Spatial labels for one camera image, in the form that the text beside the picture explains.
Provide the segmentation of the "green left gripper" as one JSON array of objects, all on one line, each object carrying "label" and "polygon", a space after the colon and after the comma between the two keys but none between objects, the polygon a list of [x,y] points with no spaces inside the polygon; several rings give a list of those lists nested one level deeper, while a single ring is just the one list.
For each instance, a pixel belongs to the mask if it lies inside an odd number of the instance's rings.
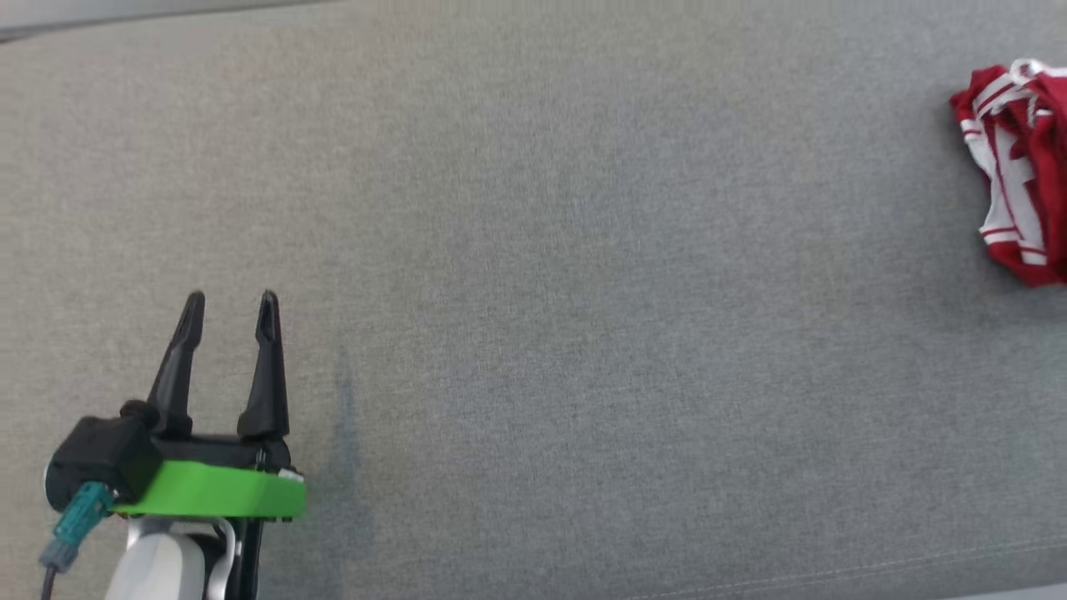
[{"label": "green left gripper", "polygon": [[[163,439],[184,439],[192,432],[189,386],[203,334],[203,293],[190,293],[146,399],[159,414],[153,432]],[[282,440],[290,426],[280,318],[277,293],[264,290],[255,327],[253,382],[237,425],[238,437],[252,441],[157,440],[163,465],[136,502],[115,502],[114,514],[266,520],[293,520],[304,514],[308,487]]]}]

